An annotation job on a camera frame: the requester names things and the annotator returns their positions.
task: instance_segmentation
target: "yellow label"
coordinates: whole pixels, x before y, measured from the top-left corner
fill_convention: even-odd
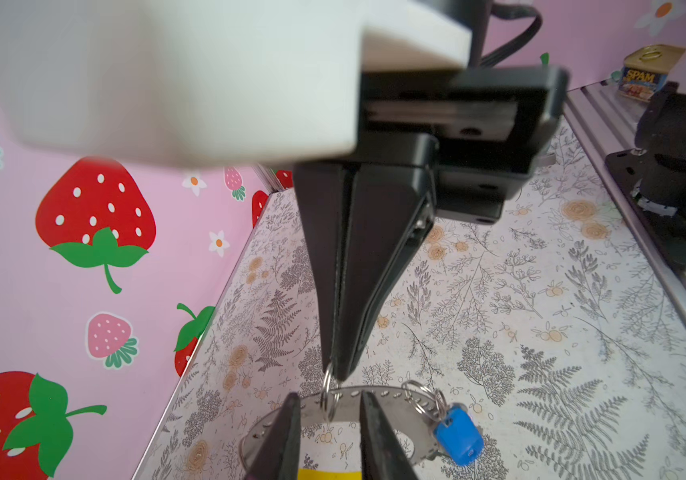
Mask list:
[[[626,82],[655,82],[655,73],[642,72],[640,70],[629,69],[626,72]]]
[[[320,472],[301,468],[298,480],[361,480],[361,472]]]

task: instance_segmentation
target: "table surface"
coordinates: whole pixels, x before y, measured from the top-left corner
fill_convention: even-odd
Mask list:
[[[686,478],[686,331],[566,122],[494,226],[438,220],[346,385],[463,402],[486,447],[421,478]],[[137,478],[241,478],[241,437],[321,386],[295,194],[271,196]],[[410,442],[404,441],[409,449]],[[305,428],[301,464],[357,471],[358,425]]]

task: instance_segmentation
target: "orange flower print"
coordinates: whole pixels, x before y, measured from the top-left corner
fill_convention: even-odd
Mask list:
[[[225,378],[223,379],[223,389],[226,392],[230,392],[232,388],[236,385],[236,372],[231,370],[230,372],[225,374]]]
[[[233,349],[231,352],[231,357],[229,358],[229,366],[232,369],[238,369],[240,366],[245,364],[247,360],[247,355],[249,351],[246,345],[240,345]]]
[[[209,459],[209,445],[204,440],[199,440],[189,450],[185,459],[185,471],[191,475],[201,475]]]
[[[585,221],[597,214],[597,206],[587,200],[572,200],[562,206],[562,215],[575,221]]]
[[[252,270],[257,270],[260,268],[260,266],[263,264],[263,257],[262,256],[256,256],[255,258],[252,259],[252,262],[249,263],[249,269],[250,271]]]
[[[444,249],[444,246],[434,244],[428,249],[428,258],[431,260],[441,260],[446,253],[447,251]]]
[[[597,224],[595,222],[587,222],[580,229],[580,233],[588,238],[589,240],[603,240],[610,235],[610,231],[607,227],[602,224]]]
[[[444,229],[439,225],[434,225],[431,232],[426,236],[426,241],[429,244],[436,244],[439,240],[444,238]]]

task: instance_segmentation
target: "fern print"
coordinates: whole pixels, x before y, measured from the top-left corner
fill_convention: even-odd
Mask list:
[[[535,264],[535,256],[521,254],[519,250],[513,250],[506,255],[506,260],[502,264],[495,266],[499,277],[495,280],[495,290],[493,293],[490,307],[493,313],[503,313],[505,315],[511,314],[514,310],[524,312],[532,312],[538,317],[543,316],[535,310],[535,296],[537,293],[530,292],[529,283],[540,279],[540,270],[537,270]],[[500,290],[510,290],[521,300],[514,299],[511,295],[501,294]]]
[[[423,260],[415,267],[415,281],[407,287],[407,296],[410,302],[407,304],[407,318],[410,323],[422,326],[421,315],[431,308],[431,274],[428,273],[428,262]]]
[[[675,326],[680,319],[647,262],[631,270],[638,282],[621,294],[618,310],[623,311],[621,332],[637,339],[657,343],[667,352],[674,351],[682,341]]]
[[[444,372],[442,372],[439,366],[432,361],[436,356],[437,351],[428,343],[417,338],[415,332],[406,323],[403,322],[402,325],[411,334],[410,353],[407,358],[412,359],[417,357],[418,361],[421,363],[421,368],[415,372],[415,376],[426,379],[427,385],[433,387],[434,375],[444,376]]]
[[[530,246],[530,248],[535,249],[535,250],[540,250],[543,248],[546,248],[546,240],[543,240],[540,238],[538,234],[536,234],[532,230],[525,230],[524,228],[509,228],[509,232],[511,232],[511,238],[516,240],[516,241],[525,241],[527,244]]]
[[[282,289],[290,290],[295,285],[298,286],[298,295],[313,292],[316,288],[314,274],[311,272],[309,250],[305,246],[305,241],[292,251],[292,264],[281,273],[279,286]]]
[[[259,372],[265,372],[272,366],[282,366],[277,359],[293,352],[293,350],[282,350],[282,347],[290,341],[299,328],[299,326],[295,326],[294,329],[290,330],[295,316],[301,312],[300,309],[293,310],[297,304],[290,304],[291,301],[291,298],[288,298],[284,292],[276,290],[274,297],[269,302],[268,309],[260,319],[265,324],[257,327],[261,335],[252,337],[260,349],[260,357],[255,360],[263,364],[258,369]]]
[[[600,355],[607,362],[616,353],[624,360],[626,366],[626,379],[624,384],[632,387],[643,388],[645,391],[644,407],[648,412],[661,410],[668,418],[666,431],[669,434],[669,446],[686,456],[686,417],[674,402],[664,398],[662,389],[674,386],[671,380],[664,377],[660,372],[649,370],[643,360],[650,355],[637,346],[629,345],[623,340],[617,340],[607,335],[592,322],[575,317],[587,326],[594,329],[601,341]]]
[[[578,262],[565,273],[565,276],[578,288],[574,295],[580,309],[586,312],[591,320],[607,322],[607,316],[602,311],[602,303],[610,301],[613,291],[607,287],[607,277],[597,273],[597,257],[588,253],[588,246],[583,240],[575,242],[568,250],[568,254],[574,262]]]
[[[454,279],[447,288],[447,296],[431,313],[434,324],[428,329],[428,335],[450,350],[460,340],[461,328],[470,330],[473,334],[486,333],[491,328],[483,301],[492,276],[481,265],[483,257],[484,254],[465,257],[477,261],[473,274]]]
[[[535,386],[519,390],[535,400],[517,406],[533,413],[544,423],[514,422],[539,437],[545,445],[531,445],[525,451],[554,469],[559,478],[631,478],[642,476],[649,435],[630,450],[612,452],[613,437],[618,436],[621,407],[627,398],[615,396],[596,402],[602,380],[577,386],[572,380],[581,369],[570,366],[555,369],[556,358],[544,359],[543,352],[521,346],[520,381]]]
[[[391,360],[362,367],[361,373],[367,385],[388,385],[394,379],[394,366]]]
[[[173,472],[173,460],[171,457],[178,447],[180,447],[180,441],[178,439],[178,431],[175,430],[164,450],[162,450],[162,457],[159,459],[158,467],[151,474],[151,480],[167,480],[169,474]]]
[[[513,391],[512,380],[516,377],[513,367],[506,365],[501,353],[493,351],[490,340],[483,345],[477,337],[466,340],[462,355],[457,368],[473,383],[483,387],[492,403],[502,406],[506,396]]]
[[[548,151],[553,152],[557,158],[557,164],[549,168],[549,171],[557,172],[557,175],[530,181],[530,187],[540,195],[538,206],[543,206],[549,200],[564,198],[568,192],[583,197],[601,189],[602,181],[597,176],[597,171],[588,162],[578,138],[568,126],[561,127],[559,133],[554,135]]]
[[[466,240],[472,242],[472,244],[480,246],[484,251],[497,256],[492,250],[490,250],[490,232],[489,228],[479,226],[477,224],[466,224],[463,223],[461,226],[467,231],[464,235]]]
[[[440,471],[452,480],[505,480],[508,468],[503,464],[497,440],[482,434],[484,450],[470,466],[459,467],[449,458],[442,458]]]
[[[321,368],[321,347],[319,345],[305,351],[303,360],[298,363],[298,369],[303,377],[298,395],[304,397],[320,392],[324,373]]]
[[[213,390],[204,392],[203,387],[204,385],[196,391],[196,410],[185,420],[185,428],[183,429],[183,435],[185,435],[183,445],[185,447],[190,447],[193,441],[202,435],[205,423],[218,417],[223,401],[220,398],[220,392]]]

